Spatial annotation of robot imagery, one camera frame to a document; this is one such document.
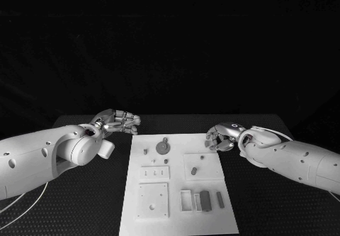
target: robotic arm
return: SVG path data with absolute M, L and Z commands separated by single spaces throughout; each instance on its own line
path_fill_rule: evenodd
M 67 125 L 0 141 L 0 200 L 15 197 L 54 180 L 98 154 L 109 159 L 113 132 L 137 135 L 140 116 L 109 109 L 90 124 Z
M 230 151 L 235 144 L 241 156 L 258 167 L 268 168 L 292 180 L 340 194 L 340 155 L 315 145 L 283 142 L 274 130 L 254 126 L 247 129 L 232 122 L 208 131 L 211 150 Z

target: dark backdrop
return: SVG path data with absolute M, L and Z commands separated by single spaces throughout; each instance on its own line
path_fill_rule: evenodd
M 142 4 L 64 4 L 0 11 L 2 139 L 109 108 L 277 113 L 297 139 L 340 151 L 333 1 L 277 2 L 270 11 L 169 5 L 158 14 Z

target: table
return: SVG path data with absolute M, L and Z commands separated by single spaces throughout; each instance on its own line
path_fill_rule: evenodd
M 232 121 L 247 128 L 263 126 L 293 137 L 274 114 L 140 116 L 139 134 L 207 133 L 218 123 Z M 61 116 L 54 127 L 88 123 L 93 117 Z M 119 235 L 132 135 L 114 133 L 109 141 L 116 144 L 110 159 L 97 156 L 86 166 L 67 171 L 48 184 L 45 195 L 32 210 L 2 230 L 0 235 Z M 221 152 L 220 157 L 243 236 L 340 235 L 340 203 L 328 191 L 254 166 L 240 156 L 237 148 Z M 0 215 L 0 226 L 24 213 L 42 190 L 44 186 L 31 191 Z

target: small cylinder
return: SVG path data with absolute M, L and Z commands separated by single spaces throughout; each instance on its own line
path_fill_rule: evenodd
M 196 171 L 198 171 L 198 168 L 195 167 L 194 170 L 192 170 L 192 175 L 196 174 Z
M 202 205 L 202 211 L 212 211 L 212 202 L 211 202 L 209 191 L 201 192 L 201 205 Z
M 220 208 L 225 208 L 225 203 L 224 203 L 221 192 L 218 192 L 218 204 L 220 204 Z

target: plate with holes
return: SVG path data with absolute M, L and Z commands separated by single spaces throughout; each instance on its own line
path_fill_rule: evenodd
M 137 219 L 169 218 L 169 184 L 139 185 Z
M 186 180 L 225 179 L 218 153 L 183 154 L 183 159 Z

